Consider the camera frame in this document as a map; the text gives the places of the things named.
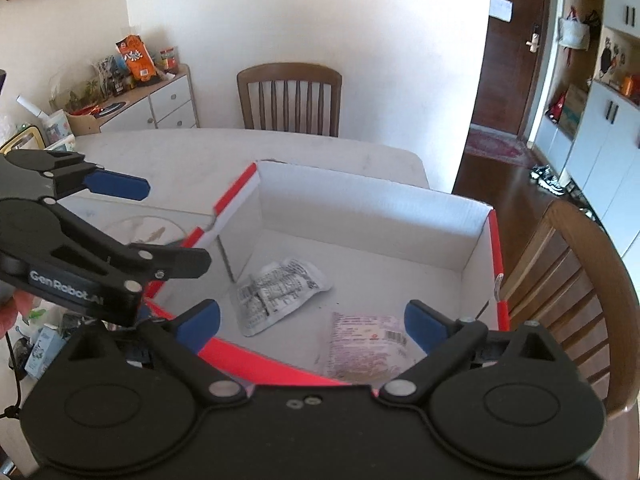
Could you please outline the white printed snack wrapper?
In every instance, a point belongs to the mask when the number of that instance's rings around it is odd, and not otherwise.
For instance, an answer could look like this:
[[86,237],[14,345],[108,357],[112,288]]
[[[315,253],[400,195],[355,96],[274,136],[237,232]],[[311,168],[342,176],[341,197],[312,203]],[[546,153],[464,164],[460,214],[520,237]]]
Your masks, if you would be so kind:
[[332,282],[310,262],[286,258],[268,263],[231,293],[240,332],[254,337],[331,288]]

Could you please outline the white drawer sideboard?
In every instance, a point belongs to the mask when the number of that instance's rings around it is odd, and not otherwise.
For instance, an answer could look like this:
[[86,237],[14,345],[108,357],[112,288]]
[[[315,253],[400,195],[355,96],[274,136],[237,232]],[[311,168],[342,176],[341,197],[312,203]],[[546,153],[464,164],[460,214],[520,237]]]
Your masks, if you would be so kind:
[[156,129],[190,129],[200,125],[191,84],[191,71],[180,64],[178,73],[167,74],[159,84],[138,87],[115,96],[99,111],[123,102],[108,114],[68,115],[75,136]]

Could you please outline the red white cardboard box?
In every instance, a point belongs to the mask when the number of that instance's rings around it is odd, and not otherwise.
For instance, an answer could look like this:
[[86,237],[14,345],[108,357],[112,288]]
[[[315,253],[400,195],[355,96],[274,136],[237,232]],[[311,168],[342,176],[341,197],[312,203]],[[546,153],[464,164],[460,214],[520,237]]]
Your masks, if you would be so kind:
[[[406,364],[422,350],[406,337],[406,305],[419,300],[448,318],[506,330],[495,211],[467,198],[335,170],[267,162],[248,166],[194,231],[190,247],[212,264],[196,280],[155,283],[154,312],[175,316],[205,299],[220,307],[198,355],[257,385],[320,386],[334,315],[385,321],[378,338],[399,344]],[[265,266],[306,261],[329,289],[257,335],[236,316],[241,284]]]

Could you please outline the pair of sneakers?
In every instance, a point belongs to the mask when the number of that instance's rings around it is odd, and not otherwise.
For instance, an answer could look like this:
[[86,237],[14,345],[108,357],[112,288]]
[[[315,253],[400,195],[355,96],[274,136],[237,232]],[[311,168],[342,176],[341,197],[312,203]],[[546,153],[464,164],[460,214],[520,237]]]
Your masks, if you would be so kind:
[[529,179],[536,185],[555,196],[566,194],[564,186],[560,185],[558,177],[549,165],[536,165],[529,170]]

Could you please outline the dark wooden door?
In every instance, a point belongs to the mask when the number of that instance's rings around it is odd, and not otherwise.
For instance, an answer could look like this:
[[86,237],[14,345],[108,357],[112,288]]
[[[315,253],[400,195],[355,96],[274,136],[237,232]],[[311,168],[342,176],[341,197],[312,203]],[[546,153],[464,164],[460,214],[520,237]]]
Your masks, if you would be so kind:
[[521,136],[540,69],[549,0],[497,0],[488,21],[472,124]]

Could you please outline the red patterned doormat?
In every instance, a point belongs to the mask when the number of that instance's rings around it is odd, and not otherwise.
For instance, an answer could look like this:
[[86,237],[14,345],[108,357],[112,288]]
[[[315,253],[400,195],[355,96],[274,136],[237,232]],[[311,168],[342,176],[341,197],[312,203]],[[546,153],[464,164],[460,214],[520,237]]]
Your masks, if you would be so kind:
[[525,168],[532,168],[539,164],[534,153],[513,134],[487,130],[474,125],[469,128],[464,152]]

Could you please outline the near wooden chair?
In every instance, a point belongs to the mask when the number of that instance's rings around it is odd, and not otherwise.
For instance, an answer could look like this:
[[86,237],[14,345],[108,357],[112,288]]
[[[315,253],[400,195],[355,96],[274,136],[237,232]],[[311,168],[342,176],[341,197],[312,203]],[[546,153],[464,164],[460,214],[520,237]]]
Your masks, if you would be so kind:
[[639,394],[639,299],[610,238],[569,202],[550,203],[500,287],[512,327],[544,326],[609,418]]

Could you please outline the wooden chair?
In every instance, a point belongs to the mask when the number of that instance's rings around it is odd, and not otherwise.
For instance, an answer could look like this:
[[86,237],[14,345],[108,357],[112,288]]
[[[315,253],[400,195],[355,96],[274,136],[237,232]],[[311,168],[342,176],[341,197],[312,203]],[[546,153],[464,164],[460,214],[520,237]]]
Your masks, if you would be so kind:
[[340,135],[343,76],[320,64],[260,64],[236,75],[244,127]]
[[512,327],[544,326],[609,418],[639,394],[639,299],[610,238],[569,202],[550,203],[500,287]]

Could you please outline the far wooden chair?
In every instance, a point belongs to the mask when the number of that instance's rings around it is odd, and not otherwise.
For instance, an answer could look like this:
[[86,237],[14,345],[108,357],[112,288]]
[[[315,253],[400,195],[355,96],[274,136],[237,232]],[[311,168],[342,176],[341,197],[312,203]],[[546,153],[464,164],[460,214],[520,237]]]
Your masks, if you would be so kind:
[[244,127],[340,135],[343,76],[320,64],[260,64],[236,75]]

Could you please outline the white hanging bag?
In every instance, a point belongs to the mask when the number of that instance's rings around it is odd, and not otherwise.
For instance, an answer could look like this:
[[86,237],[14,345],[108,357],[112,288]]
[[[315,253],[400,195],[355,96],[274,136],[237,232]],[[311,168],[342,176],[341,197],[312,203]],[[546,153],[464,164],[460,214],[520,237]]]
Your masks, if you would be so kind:
[[590,46],[590,28],[579,21],[574,6],[570,7],[565,18],[558,21],[558,43],[565,49],[588,50]]

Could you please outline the white wall cabinet unit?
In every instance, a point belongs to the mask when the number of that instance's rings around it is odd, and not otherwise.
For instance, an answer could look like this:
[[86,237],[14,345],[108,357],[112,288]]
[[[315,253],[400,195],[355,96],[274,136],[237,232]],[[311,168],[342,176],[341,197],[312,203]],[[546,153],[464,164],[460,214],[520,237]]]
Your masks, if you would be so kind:
[[[588,50],[558,43],[571,6],[590,28]],[[639,0],[559,0],[551,37],[534,150],[631,258],[639,251]]]

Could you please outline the orange snack bag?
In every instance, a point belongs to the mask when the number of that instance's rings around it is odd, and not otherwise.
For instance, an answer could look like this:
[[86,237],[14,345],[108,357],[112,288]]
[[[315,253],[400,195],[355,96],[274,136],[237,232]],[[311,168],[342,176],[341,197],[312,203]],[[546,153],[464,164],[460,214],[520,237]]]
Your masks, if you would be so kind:
[[155,64],[148,49],[138,35],[128,35],[116,44],[136,84],[156,84],[160,81]]

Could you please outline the pink snack packet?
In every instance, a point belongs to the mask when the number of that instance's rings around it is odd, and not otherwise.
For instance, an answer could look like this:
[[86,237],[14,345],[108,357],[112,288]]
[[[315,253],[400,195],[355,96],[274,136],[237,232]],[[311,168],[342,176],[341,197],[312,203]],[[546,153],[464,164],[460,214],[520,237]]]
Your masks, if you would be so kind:
[[396,316],[334,312],[322,349],[326,377],[382,386],[424,358]]

